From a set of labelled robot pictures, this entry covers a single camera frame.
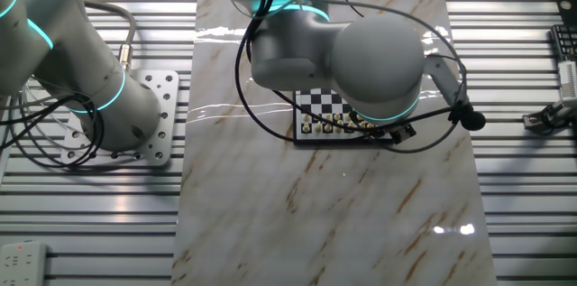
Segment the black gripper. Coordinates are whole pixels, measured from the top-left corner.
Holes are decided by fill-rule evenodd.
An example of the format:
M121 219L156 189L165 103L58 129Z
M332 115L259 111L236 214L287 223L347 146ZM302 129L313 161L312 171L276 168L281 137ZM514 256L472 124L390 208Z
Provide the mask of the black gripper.
M417 134L411 124L397 125L391 128L380 130L374 134L378 141L388 144L400 144Z

